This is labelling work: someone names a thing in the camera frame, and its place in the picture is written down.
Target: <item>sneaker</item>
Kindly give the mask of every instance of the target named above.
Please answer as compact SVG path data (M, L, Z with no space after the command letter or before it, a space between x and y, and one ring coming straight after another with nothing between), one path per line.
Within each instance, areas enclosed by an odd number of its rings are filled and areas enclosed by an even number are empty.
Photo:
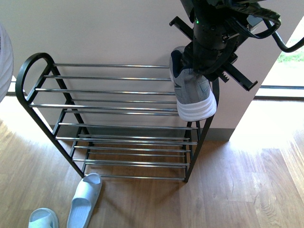
M170 78L174 82L177 111L184 121L199 121L215 114L217 104L208 79L195 73L191 66L181 66L185 47L177 47L171 53Z
M13 76L13 49L9 35L0 23L0 102L9 90Z

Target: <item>metal shoe rack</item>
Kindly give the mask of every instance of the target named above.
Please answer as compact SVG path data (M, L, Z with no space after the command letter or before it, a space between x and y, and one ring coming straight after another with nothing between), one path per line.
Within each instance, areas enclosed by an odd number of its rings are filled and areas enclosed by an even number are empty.
M38 60L46 62L28 95L24 93L27 76ZM166 77L121 77L87 74L66 75L59 70L112 69L119 67L153 71L165 69ZM51 142L83 178L98 172L102 177L170 179L187 182L202 148L213 117L200 122L182 122L174 100L173 83L167 66L58 64L47 53L32 55L22 65L17 82L19 102ZM100 89L74 89L88 83ZM171 91L150 91L151 84L171 84ZM134 90L115 90L114 85ZM219 82L212 83L218 102ZM46 123L36 110L58 113L55 123Z

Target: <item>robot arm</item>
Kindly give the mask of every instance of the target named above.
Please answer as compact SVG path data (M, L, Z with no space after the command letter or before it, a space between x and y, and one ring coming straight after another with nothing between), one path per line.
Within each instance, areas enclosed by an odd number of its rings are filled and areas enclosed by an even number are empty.
M204 75L209 81L220 77L224 82L228 73L245 90L252 83L232 64L237 56L234 53L247 38L263 39L273 36L283 51L294 51L304 45L304 38L295 46L287 48L276 30L281 25L280 15L262 8L262 0L181 0L181 3L193 23L193 28L176 17L170 25L175 25L191 42L186 46L181 64ZM264 21L267 30L253 34L252 30Z

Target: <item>white slipper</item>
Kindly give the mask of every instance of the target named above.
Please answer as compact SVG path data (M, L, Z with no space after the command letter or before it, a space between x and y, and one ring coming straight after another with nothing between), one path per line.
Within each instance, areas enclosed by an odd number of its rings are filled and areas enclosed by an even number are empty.
M71 210L67 220L67 228L87 227L97 202L101 186L102 180L97 173L90 173L80 181L72 199Z
M51 209L39 208L30 215L28 228L59 228L59 221Z

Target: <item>baseboard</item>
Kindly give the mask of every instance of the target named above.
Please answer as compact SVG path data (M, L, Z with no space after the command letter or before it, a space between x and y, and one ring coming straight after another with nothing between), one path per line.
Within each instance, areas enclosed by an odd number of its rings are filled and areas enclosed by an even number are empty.
M71 137L76 136L76 129L73 127L61 126L58 136L61 137ZM141 129L118 129L118 128L103 128L102 132L100 129L96 128L88 128L91 134L101 134L101 135L123 135L123 136L152 136L152 137L183 137L184 131L172 131L172 130L145 130ZM227 129L227 128L210 128L208 134L206 136L206 140L209 141L229 141L235 129Z

